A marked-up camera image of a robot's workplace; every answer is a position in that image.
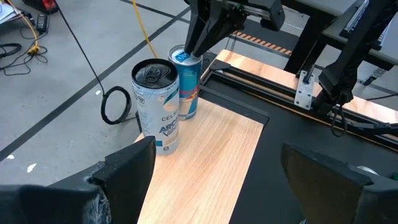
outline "concrete floor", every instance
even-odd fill
[[[148,34],[155,37],[152,43],[158,55],[167,58],[169,48],[185,42],[188,24],[175,21],[174,16],[189,20],[189,12],[182,13],[187,5],[182,0],[137,1],[163,12],[159,14],[140,8]],[[14,3],[33,12],[36,18],[37,11],[23,5],[22,1],[15,0]],[[133,6],[120,0],[59,0],[58,3],[95,71],[104,78],[105,89],[119,85],[131,92],[132,67],[141,60],[152,58]],[[300,35],[308,17],[292,11],[286,13],[282,30]],[[23,26],[21,21],[0,25],[0,43],[12,40],[26,49],[30,40],[20,36],[19,29]],[[219,52],[226,42],[222,40],[211,51]],[[0,73],[0,149],[12,151],[13,155],[13,159],[0,162],[0,184],[54,183],[132,144],[139,135],[135,120],[114,126],[102,121],[102,96],[96,94],[100,87],[59,13],[51,15],[49,34],[40,40],[40,45],[49,50],[45,55],[49,59],[47,64],[34,60],[30,63],[32,72],[29,75],[5,77]],[[234,51],[278,68],[284,68],[287,63],[286,58],[242,42],[236,43]],[[339,52],[327,47],[317,64],[328,65]],[[0,61],[0,66],[13,58]],[[374,66],[363,63],[359,79],[374,69]],[[398,91],[397,81],[395,67],[374,84]],[[355,94],[363,98],[386,95],[361,85],[356,87]],[[110,118],[118,117],[124,101],[118,93],[110,97],[107,107]],[[378,103],[398,110],[396,98]],[[36,165],[28,172],[32,164]]]

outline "blue and silver can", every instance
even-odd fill
[[[170,154],[178,146],[177,69],[167,60],[149,59],[138,63],[131,75],[142,133],[155,136],[158,154]]]
[[[202,56],[197,58],[185,53],[181,44],[170,49],[169,60],[174,63],[180,77],[180,120],[190,119],[198,108]]]

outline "orange and black warning tape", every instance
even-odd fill
[[[280,53],[283,53],[283,54],[292,55],[292,51],[291,50],[287,50],[287,49],[285,49],[283,47],[276,46],[275,44],[272,44],[270,42],[266,42],[265,40],[258,39],[257,37],[252,37],[250,35],[244,34],[244,33],[239,32],[239,31],[235,31],[233,33],[233,35],[235,35],[235,34],[238,37],[242,38],[242,39],[250,40],[251,42],[255,42],[256,44],[263,45],[263,46],[268,47],[268,48],[273,49],[273,50],[277,50],[277,51],[279,51]]]

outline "power adapter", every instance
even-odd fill
[[[45,14],[37,15],[36,30],[39,32],[40,35],[44,34],[47,31],[48,21],[49,21],[48,15]]]

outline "wooden surface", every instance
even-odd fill
[[[222,50],[216,59],[291,89],[295,90],[297,88],[298,80],[295,78],[295,75],[279,68],[263,64],[228,50]],[[314,96],[317,96],[321,90],[321,86],[316,84],[313,93]],[[344,108],[385,123],[398,123],[397,111],[358,97],[354,97],[351,102],[345,104]]]
[[[263,125],[201,98],[179,125],[177,150],[156,157],[138,223],[228,223]]]

